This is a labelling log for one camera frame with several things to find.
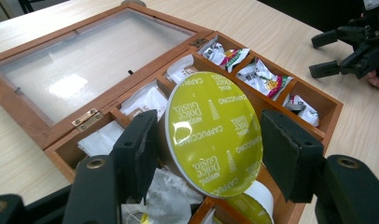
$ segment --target glass panel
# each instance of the glass panel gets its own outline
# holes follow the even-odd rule
[[[0,75],[56,123],[192,35],[127,9],[0,63]]]

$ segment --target person's hand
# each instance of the person's hand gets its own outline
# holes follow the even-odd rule
[[[375,70],[373,70],[372,72],[370,72],[369,74],[367,74],[365,76],[365,78],[367,79],[367,81],[371,85],[379,88],[379,77],[376,75],[376,71]]]

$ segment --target wooden frame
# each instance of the wooden frame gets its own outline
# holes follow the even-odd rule
[[[272,63],[253,50],[249,52],[241,63],[234,67],[232,72],[228,73],[219,66],[209,62],[198,53],[198,50],[202,47],[202,45],[192,46],[190,43],[197,39],[205,40],[205,42],[207,42],[217,37],[218,42],[220,42],[227,49],[244,49],[245,46],[220,32],[213,32],[203,27],[161,14],[148,8],[140,7],[138,5],[128,4],[125,6],[115,7],[102,14],[86,19],[85,21],[78,22],[63,28],[62,30],[42,36],[34,41],[30,41],[24,45],[0,53],[0,62],[9,60],[11,57],[23,54],[29,50],[43,48],[43,46],[48,44],[50,41],[64,38],[78,29],[82,29],[90,24],[103,20],[104,18],[114,15],[115,13],[120,13],[125,8],[144,13],[152,18],[156,18],[186,30],[190,30],[194,32],[195,35],[136,71],[132,76],[126,78],[124,80],[125,82],[118,83],[113,88],[97,97],[95,100],[82,106],[78,111],[52,126],[50,126],[39,111],[34,111],[28,105],[26,99],[19,93],[15,92],[12,87],[6,84],[6,82],[0,77],[0,104],[38,143],[38,145],[45,150],[45,153],[69,181],[74,181],[77,164],[86,157],[85,153],[77,147],[77,142],[102,128],[112,120],[116,120],[122,127],[126,128],[127,125],[129,125],[130,120],[119,112],[120,104],[149,82],[156,79],[160,89],[166,96],[169,96],[175,86],[175,83],[169,81],[164,76],[167,68],[178,59],[189,54],[193,56],[194,66],[198,68],[198,70],[219,73],[229,78],[233,83],[239,86],[254,106],[259,117],[262,109],[280,111],[300,124],[308,133],[313,135],[324,145],[325,150],[327,149],[343,107],[342,103],[328,96],[323,91],[307,84],[295,75],[290,74],[290,72]],[[255,58],[261,59],[273,73],[293,77],[293,80],[288,83],[276,101],[264,96],[260,92],[247,86],[239,78],[235,77],[235,74],[237,74],[241,68],[245,67],[249,63],[252,63]],[[317,128],[300,119],[298,116],[282,106],[285,97],[290,93],[299,94],[308,104],[318,111],[320,116],[320,125]],[[79,131],[73,126],[72,121],[79,118],[92,108],[96,108],[103,115],[103,117],[98,119],[97,122],[85,131]],[[258,180],[263,183],[274,196],[274,222],[297,223],[302,214],[304,204],[287,203],[280,192],[280,189],[276,186],[274,180],[269,175],[265,167],[261,168]],[[224,219],[224,221],[236,223],[246,222],[245,217],[231,209],[226,203],[224,203],[223,200],[216,200],[206,197],[204,204],[200,207],[190,223],[199,223],[199,220],[202,220],[202,217],[207,213],[207,211],[213,207],[215,207],[220,214],[227,215],[221,215],[221,218]]]

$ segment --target metal hinge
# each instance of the metal hinge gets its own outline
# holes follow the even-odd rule
[[[103,114],[99,112],[97,109],[91,109],[79,119],[74,120],[71,122],[80,132],[84,132],[89,128],[93,123],[95,123],[97,120],[101,119],[103,117]]]
[[[205,38],[197,38],[196,40],[191,42],[190,45],[195,46],[196,48],[199,48],[200,46],[205,44],[207,41],[208,40],[206,40]]]

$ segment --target table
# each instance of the table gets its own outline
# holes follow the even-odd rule
[[[320,32],[255,0],[145,0],[149,8],[218,30],[344,103],[327,155],[364,161],[379,178],[379,90],[354,76],[312,79],[308,66],[341,61],[352,50],[339,42],[313,49]],[[0,22],[0,52],[119,5],[117,0],[72,0]],[[0,106],[0,194],[31,203],[69,183]],[[308,204],[301,223],[316,223]]]

